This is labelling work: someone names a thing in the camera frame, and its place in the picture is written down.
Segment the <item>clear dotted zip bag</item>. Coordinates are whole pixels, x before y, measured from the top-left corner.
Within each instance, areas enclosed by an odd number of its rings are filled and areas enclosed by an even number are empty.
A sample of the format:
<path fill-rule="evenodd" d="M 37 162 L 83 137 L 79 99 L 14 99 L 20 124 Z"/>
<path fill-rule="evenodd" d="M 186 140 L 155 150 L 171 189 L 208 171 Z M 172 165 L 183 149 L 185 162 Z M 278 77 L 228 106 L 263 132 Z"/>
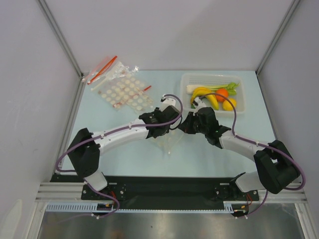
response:
<path fill-rule="evenodd" d="M 172 155 L 172 151 L 183 138 L 184 133 L 179 130 L 171 130 L 169 133 L 160 136 L 154 140 L 155 144 L 167 155 Z"/>

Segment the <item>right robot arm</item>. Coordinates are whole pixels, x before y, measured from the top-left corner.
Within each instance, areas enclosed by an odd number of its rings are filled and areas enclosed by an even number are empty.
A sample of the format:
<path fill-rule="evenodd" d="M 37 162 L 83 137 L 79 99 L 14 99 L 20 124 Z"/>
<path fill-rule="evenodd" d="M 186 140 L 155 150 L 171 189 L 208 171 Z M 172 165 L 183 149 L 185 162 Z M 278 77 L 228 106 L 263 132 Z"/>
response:
<path fill-rule="evenodd" d="M 278 194 L 288 190 L 288 185 L 301 175 L 281 141 L 264 144 L 244 139 L 231 128 L 220 125 L 212 108 L 189 112 L 178 129 L 186 134 L 201 133 L 211 145 L 236 152 L 255 163 L 255 172 L 244 172 L 232 179 L 230 195 L 236 200 L 243 199 L 252 190 L 265 189 Z"/>

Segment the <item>orange fruit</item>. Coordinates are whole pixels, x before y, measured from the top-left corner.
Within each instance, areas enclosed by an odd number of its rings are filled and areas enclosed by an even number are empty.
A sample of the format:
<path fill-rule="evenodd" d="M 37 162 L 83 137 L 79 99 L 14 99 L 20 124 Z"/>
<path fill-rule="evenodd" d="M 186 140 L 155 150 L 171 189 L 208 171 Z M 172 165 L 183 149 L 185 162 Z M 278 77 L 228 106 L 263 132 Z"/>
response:
<path fill-rule="evenodd" d="M 228 91 L 225 88 L 218 89 L 215 93 L 216 99 L 220 103 L 224 102 L 229 96 Z"/>

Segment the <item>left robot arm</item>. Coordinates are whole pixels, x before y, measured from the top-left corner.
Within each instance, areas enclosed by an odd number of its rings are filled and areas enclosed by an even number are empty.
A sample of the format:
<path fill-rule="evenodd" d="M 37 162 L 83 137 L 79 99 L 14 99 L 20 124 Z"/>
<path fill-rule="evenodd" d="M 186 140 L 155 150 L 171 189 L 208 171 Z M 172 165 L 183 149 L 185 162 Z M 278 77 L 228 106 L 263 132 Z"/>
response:
<path fill-rule="evenodd" d="M 112 130 L 90 132 L 83 128 L 71 142 L 67 156 L 76 174 L 92 187 L 92 193 L 98 199 L 105 199 L 109 196 L 110 187 L 99 170 L 100 156 L 132 141 L 162 136 L 180 117 L 176 107 L 167 105 L 163 109 L 155 108 L 153 112 L 143 113 L 134 121 Z"/>

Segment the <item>yellow banana bunch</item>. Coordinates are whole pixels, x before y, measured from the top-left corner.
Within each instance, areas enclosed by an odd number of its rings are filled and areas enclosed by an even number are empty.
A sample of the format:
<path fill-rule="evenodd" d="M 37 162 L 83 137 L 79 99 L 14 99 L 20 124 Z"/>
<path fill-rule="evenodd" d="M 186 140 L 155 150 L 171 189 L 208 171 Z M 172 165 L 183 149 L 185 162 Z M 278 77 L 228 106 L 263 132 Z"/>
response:
<path fill-rule="evenodd" d="M 207 88 L 197 88 L 194 90 L 194 92 L 192 93 L 191 96 L 191 100 L 190 100 L 190 104 L 192 103 L 192 101 L 196 98 L 196 97 L 200 97 L 200 99 L 207 99 L 211 106 L 213 107 L 214 110 L 219 110 L 219 103 L 216 99 L 215 95 L 212 95 L 212 91 L 210 91 Z"/>

